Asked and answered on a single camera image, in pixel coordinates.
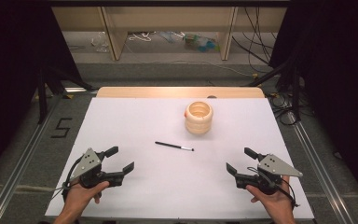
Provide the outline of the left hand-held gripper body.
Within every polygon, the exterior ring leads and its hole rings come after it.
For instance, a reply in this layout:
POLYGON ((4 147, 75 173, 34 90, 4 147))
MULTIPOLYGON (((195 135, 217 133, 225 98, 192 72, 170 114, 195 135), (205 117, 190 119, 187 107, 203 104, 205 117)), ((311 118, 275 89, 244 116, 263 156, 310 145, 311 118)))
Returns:
POLYGON ((114 173, 106 173, 102 170, 102 162, 95 152, 89 147, 86 152, 76 160, 69 173, 69 181, 78 180, 78 183, 86 189, 91 189, 99 183, 107 181, 109 187, 121 186, 124 176, 114 176, 114 173))

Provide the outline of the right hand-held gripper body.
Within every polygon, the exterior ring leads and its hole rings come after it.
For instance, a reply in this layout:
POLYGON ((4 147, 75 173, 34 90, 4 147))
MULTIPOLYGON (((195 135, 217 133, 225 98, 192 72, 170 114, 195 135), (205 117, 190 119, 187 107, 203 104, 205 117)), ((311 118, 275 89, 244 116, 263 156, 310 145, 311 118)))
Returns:
POLYGON ((255 174, 245 175, 237 173, 234 176, 236 186, 239 189, 245 189, 250 185, 267 195, 271 195, 279 189, 283 175, 296 177, 303 175, 296 168, 273 154, 265 155, 265 158, 258 162, 256 168, 249 167, 249 170, 253 170, 255 174))

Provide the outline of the black and white pen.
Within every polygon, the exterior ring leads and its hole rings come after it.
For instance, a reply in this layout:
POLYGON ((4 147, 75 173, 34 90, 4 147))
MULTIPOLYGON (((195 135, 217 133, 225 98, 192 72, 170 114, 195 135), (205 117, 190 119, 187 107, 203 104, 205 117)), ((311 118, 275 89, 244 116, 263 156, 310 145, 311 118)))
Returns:
POLYGON ((192 147, 183 147, 183 146, 178 146, 178 145, 159 142, 159 141, 155 141, 155 144, 160 145, 160 146, 165 146, 165 147, 178 148, 178 149, 182 149, 182 150, 186 150, 186 151, 195 151, 195 149, 192 147))

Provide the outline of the cream ribbed pen holder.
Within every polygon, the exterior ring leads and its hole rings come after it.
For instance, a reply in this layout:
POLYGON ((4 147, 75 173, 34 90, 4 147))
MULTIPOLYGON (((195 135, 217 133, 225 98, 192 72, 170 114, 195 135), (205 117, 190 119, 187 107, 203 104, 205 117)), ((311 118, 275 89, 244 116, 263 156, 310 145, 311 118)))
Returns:
POLYGON ((213 108, 206 102, 196 101, 186 107, 186 129, 193 134, 205 134, 211 130, 213 108))

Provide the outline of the person's right hand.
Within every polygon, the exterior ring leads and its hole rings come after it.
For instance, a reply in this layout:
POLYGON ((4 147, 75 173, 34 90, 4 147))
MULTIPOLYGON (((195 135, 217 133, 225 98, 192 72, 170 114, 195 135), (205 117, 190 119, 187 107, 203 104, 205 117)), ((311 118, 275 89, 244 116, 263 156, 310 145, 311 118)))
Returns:
POLYGON ((261 202, 272 220, 273 218, 282 216, 283 214, 291 214, 294 216, 292 200, 285 195, 285 193, 289 193, 290 191, 289 180, 289 176, 283 175, 281 185, 282 191, 277 191, 271 195, 264 194, 258 188, 250 185, 248 185, 246 189, 253 195, 251 202, 261 202))

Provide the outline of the person's left hand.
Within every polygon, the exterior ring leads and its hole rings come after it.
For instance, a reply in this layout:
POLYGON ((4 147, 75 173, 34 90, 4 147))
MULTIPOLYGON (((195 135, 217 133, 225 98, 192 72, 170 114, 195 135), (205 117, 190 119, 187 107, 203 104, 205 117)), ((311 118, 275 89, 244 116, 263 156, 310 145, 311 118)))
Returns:
POLYGON ((79 217, 91 200, 99 203, 102 191, 109 187, 109 183, 104 181, 97 186, 86 189, 81 185, 74 185, 68 192, 62 213, 70 217, 79 217))

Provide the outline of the white table sheet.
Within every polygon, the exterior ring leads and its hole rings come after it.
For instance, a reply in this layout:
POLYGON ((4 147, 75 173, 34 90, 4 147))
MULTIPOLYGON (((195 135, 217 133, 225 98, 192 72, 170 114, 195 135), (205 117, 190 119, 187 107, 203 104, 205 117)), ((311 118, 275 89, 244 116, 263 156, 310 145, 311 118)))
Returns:
POLYGON ((84 217, 153 220, 250 220, 267 217, 264 207, 238 189, 228 162, 242 174, 256 167, 246 147, 291 160, 269 101, 265 98, 212 99, 212 128, 189 133, 179 98, 94 98, 67 160, 74 163, 89 147, 116 155, 102 163, 116 172, 134 162, 121 186, 106 189, 84 217), (155 141, 192 147, 165 147, 155 141))

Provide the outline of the black metal stand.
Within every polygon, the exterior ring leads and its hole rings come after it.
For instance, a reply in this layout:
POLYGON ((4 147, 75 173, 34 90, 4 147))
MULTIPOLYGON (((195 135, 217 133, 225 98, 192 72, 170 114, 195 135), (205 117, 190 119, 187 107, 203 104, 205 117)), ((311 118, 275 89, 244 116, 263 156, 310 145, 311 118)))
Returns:
POLYGON ((83 81, 80 76, 73 76, 52 66, 42 68, 37 74, 39 124, 41 124, 48 115, 46 88, 49 88, 54 95, 63 94, 65 92, 65 87, 62 85, 63 80, 69 80, 86 91, 97 91, 97 88, 83 81))
POLYGON ((299 74, 296 64, 292 59, 286 60, 281 65, 267 72, 264 76, 255 79, 247 87, 256 87, 266 82, 267 80, 279 75, 280 78, 276 84, 278 90, 288 90, 289 87, 292 89, 292 102, 289 106, 289 111, 294 116, 292 125, 297 124, 301 121, 299 116, 299 74))

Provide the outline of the wooden table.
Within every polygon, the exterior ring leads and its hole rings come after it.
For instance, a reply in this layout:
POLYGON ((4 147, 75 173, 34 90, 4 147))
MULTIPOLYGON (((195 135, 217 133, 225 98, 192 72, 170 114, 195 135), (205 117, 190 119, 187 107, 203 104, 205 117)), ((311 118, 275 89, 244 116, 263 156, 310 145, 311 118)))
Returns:
POLYGON ((102 87, 97 98, 264 98, 257 87, 102 87))

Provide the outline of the clear plastic bag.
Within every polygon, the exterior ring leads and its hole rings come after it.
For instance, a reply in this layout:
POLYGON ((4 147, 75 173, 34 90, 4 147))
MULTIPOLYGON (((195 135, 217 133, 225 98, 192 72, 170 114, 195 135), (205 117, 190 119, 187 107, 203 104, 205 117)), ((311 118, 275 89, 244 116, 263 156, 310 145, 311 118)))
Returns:
POLYGON ((105 32, 99 32, 91 39, 90 43, 97 52, 107 53, 110 51, 105 32))

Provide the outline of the black curtain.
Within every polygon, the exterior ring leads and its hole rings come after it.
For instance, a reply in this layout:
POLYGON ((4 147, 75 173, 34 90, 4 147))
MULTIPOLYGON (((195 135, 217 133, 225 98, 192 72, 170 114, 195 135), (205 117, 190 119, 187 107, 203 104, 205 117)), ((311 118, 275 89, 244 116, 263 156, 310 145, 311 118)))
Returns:
POLYGON ((296 57, 311 104, 358 183, 358 0, 290 0, 270 65, 296 57))
POLYGON ((64 78, 80 79, 52 8, 0 0, 0 156, 44 80, 60 93, 64 78))

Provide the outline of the colourful plastic bag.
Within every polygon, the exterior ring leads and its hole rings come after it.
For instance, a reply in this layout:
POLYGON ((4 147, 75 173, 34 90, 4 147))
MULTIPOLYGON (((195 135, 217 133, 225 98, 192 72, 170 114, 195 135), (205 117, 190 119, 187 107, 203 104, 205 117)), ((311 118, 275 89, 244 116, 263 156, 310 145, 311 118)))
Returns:
POLYGON ((202 35, 185 34, 185 46, 188 49, 195 49, 199 52, 207 52, 209 50, 219 51, 220 48, 213 38, 202 35))

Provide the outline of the wooden shelf unit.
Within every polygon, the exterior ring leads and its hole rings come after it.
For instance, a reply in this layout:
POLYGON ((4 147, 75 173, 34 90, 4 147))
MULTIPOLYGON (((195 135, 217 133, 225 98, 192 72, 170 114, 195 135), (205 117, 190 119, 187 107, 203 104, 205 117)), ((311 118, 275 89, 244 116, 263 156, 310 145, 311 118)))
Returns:
POLYGON ((63 31, 101 32, 113 60, 118 60, 129 32, 216 32, 222 60, 227 60, 232 34, 277 33, 285 7, 54 7, 63 31))

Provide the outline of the long aluminium floor rail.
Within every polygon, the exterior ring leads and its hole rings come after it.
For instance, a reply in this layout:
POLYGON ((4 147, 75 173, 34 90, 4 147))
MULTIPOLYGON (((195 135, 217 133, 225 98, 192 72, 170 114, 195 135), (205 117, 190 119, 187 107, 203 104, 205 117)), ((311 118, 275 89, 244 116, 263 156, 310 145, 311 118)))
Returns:
POLYGON ((287 117, 293 122, 293 127, 296 131, 296 135, 305 150, 310 164, 320 182, 324 194, 330 203, 334 213, 336 214, 339 224, 354 224, 353 218, 348 210, 348 206, 343 201, 342 197, 333 183, 330 175, 327 173, 317 151, 310 141, 310 138, 302 125, 299 118, 297 118, 293 112, 289 112, 287 117))
POLYGON ((8 177, 5 184, 0 188, 0 219, 5 213, 15 190, 19 185, 26 168, 28 167, 29 162, 31 161, 34 153, 36 152, 39 142, 41 141, 41 138, 48 126, 49 119, 52 116, 60 100, 61 96, 58 95, 53 96, 48 102, 47 114, 41 120, 38 121, 30 140, 27 142, 26 147, 23 149, 21 156, 17 160, 15 167, 10 173, 10 176, 8 177))

